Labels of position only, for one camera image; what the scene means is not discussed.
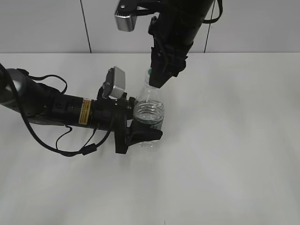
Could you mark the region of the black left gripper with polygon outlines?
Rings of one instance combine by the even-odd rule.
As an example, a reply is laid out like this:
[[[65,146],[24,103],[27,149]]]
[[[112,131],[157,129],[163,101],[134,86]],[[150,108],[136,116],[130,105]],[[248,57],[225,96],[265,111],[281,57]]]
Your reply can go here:
[[[128,131],[127,122],[133,119],[136,98],[124,93],[119,99],[99,98],[92,105],[90,127],[104,130],[104,138],[96,144],[100,147],[111,132],[114,133],[115,152],[126,154],[128,147],[136,144],[153,146],[163,136],[163,132],[150,127],[133,127]]]

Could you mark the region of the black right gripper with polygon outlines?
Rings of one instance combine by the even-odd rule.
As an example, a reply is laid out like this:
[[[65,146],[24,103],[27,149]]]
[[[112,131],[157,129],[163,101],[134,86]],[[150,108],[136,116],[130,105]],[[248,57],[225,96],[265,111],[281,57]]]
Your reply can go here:
[[[151,21],[150,86],[161,88],[185,69],[187,53],[212,4],[211,0],[168,0],[166,11]]]

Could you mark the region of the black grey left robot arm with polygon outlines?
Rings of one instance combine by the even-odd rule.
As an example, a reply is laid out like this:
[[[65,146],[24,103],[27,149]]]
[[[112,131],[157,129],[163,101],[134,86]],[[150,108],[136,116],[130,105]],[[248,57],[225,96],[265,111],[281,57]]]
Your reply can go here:
[[[114,133],[119,154],[125,154],[131,145],[162,137],[161,130],[134,120],[135,99],[127,97],[125,73],[118,67],[108,70],[95,100],[67,95],[42,80],[20,68],[0,70],[0,103],[20,113],[27,128],[37,124]]]

